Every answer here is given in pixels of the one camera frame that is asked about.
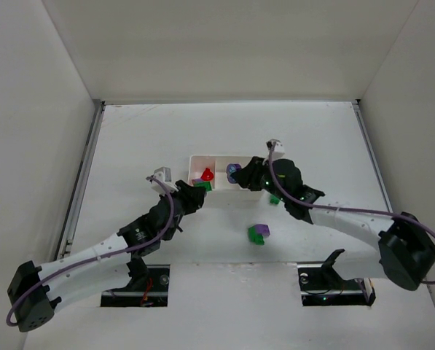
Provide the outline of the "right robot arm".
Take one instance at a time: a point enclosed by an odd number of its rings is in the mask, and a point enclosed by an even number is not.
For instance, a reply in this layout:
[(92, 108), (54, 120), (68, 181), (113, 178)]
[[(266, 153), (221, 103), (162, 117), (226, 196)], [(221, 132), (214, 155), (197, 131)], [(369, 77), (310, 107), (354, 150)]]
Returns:
[(287, 159), (270, 162), (253, 157), (230, 178), (243, 189), (274, 195), (295, 219), (336, 230), (369, 246), (358, 254), (335, 249), (321, 266), (326, 280), (388, 279), (409, 291), (427, 282), (435, 263), (435, 244), (413, 215), (359, 212), (341, 206), (306, 185), (300, 170)]

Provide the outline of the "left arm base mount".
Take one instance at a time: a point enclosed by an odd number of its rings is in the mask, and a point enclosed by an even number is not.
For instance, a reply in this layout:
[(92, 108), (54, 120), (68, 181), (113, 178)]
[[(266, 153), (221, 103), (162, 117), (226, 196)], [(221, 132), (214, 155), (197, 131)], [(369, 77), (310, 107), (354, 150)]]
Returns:
[(100, 307), (162, 308), (168, 305), (171, 267), (163, 264), (148, 265), (143, 260), (134, 261), (133, 267), (137, 271), (125, 287), (101, 294)]

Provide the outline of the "purple round flower lego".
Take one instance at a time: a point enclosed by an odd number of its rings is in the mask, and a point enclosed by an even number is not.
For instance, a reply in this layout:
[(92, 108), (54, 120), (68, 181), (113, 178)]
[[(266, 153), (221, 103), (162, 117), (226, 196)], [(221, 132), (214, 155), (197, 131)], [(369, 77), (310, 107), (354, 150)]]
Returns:
[(232, 175), (241, 169), (241, 165), (239, 163), (229, 163), (226, 167), (226, 175), (227, 175), (227, 181), (230, 184), (236, 184), (237, 182), (232, 177)]

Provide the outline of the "red arch lego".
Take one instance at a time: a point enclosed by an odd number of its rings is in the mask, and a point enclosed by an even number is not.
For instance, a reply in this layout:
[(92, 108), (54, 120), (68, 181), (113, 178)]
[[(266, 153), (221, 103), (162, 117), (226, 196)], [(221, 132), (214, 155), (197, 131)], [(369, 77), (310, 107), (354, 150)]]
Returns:
[(211, 182), (214, 179), (214, 173), (210, 168), (205, 168), (200, 178), (204, 182)]

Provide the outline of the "green lego plate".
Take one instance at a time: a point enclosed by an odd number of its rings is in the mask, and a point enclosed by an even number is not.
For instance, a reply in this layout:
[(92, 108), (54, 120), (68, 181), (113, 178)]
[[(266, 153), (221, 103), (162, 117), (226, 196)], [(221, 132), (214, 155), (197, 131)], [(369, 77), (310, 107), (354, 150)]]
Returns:
[(212, 185), (211, 185), (211, 183), (210, 183), (210, 182), (207, 182), (207, 181), (204, 181), (204, 183), (202, 183), (202, 184), (195, 184), (195, 185), (193, 185), (193, 186), (194, 186), (194, 187), (202, 187), (202, 188), (205, 189), (206, 192), (210, 192), (210, 191), (213, 190), (213, 189), (212, 189)]

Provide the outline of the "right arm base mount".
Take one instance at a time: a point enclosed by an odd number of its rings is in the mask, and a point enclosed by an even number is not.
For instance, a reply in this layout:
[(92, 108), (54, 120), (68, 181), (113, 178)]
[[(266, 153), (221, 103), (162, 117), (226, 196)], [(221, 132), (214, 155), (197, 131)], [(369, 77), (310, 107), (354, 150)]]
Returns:
[(323, 262), (302, 263), (297, 266), (304, 307), (371, 307), (376, 301), (375, 288), (370, 279), (344, 280), (334, 270), (334, 263), (344, 252), (344, 249), (336, 249)]

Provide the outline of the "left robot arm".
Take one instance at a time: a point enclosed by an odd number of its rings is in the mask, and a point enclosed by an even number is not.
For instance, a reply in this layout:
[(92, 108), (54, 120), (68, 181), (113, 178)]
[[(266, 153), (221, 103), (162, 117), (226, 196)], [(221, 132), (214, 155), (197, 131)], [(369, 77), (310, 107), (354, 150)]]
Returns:
[(139, 284), (148, 274), (143, 258), (179, 231), (186, 215), (203, 207), (206, 191), (179, 180), (150, 210), (102, 242), (56, 261), (19, 265), (7, 289), (6, 323), (27, 333), (46, 324), (66, 306), (109, 289)]

